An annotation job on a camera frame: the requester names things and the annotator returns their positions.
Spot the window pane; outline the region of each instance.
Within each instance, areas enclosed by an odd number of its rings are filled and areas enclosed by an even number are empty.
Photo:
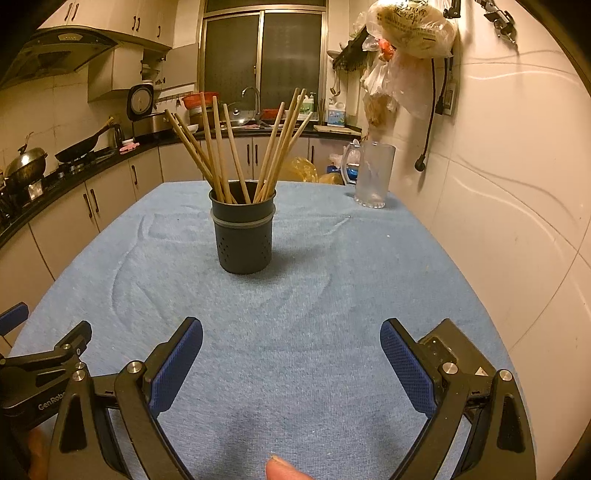
[[[242,89],[256,85],[258,24],[259,15],[207,22],[205,90],[219,93],[224,103],[239,101]]]
[[[281,0],[208,0],[205,11],[216,12],[226,8],[251,7],[254,5],[314,5],[316,7],[326,7],[326,0],[290,0],[281,2]]]
[[[261,105],[289,107],[294,89],[318,93],[322,15],[265,14],[262,38]]]

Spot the black countertop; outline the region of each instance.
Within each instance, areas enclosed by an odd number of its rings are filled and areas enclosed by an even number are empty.
[[[227,133],[223,132],[222,135],[227,137]],[[271,131],[268,129],[245,129],[234,131],[235,137],[268,137],[271,135]],[[302,133],[302,137],[307,138],[322,138],[325,140],[353,140],[353,135],[343,134],[331,134],[325,132],[317,132],[313,127],[306,128]],[[195,135],[197,140],[204,140],[205,136],[203,132],[199,132]],[[100,172],[105,171],[118,163],[125,161],[129,158],[135,157],[143,152],[151,150],[155,147],[162,147],[163,145],[171,145],[180,143],[179,138],[171,134],[166,138],[153,141],[151,143],[145,143],[139,147],[133,149],[131,152],[125,154],[115,154],[114,156],[97,162],[90,167],[85,168],[79,173],[69,175],[61,180],[59,183],[51,188],[49,191],[45,191],[39,198],[33,200],[22,208],[21,213],[11,223],[0,226],[0,248],[2,248],[23,226],[25,226],[30,220],[36,215],[41,213],[44,209],[49,207],[57,199],[64,196],[69,191],[75,189],[78,185],[84,183],[86,180],[91,179]]]

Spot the range hood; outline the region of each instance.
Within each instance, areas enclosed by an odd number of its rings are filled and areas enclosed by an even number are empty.
[[[0,87],[74,72],[116,45],[115,40],[87,28],[43,28],[23,45]]]

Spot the black kettle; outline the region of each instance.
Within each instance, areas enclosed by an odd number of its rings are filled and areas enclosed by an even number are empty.
[[[113,137],[115,138],[115,145],[117,148],[123,147],[123,140],[125,140],[125,136],[123,134],[123,130],[121,129],[121,125],[113,125]]]

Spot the light gray band on holder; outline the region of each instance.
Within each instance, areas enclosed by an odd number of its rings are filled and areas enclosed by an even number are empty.
[[[219,226],[224,226],[226,228],[234,228],[234,229],[243,229],[243,228],[246,229],[246,228],[256,228],[258,226],[264,225],[265,223],[269,222],[271,219],[273,219],[273,215],[275,215],[276,210],[277,210],[277,207],[275,207],[275,205],[273,205],[273,211],[269,215],[267,215],[264,218],[261,218],[260,220],[255,220],[254,222],[246,222],[246,223],[226,222],[224,220],[221,220],[213,214],[213,209],[209,210],[209,215],[212,217],[213,222]]]

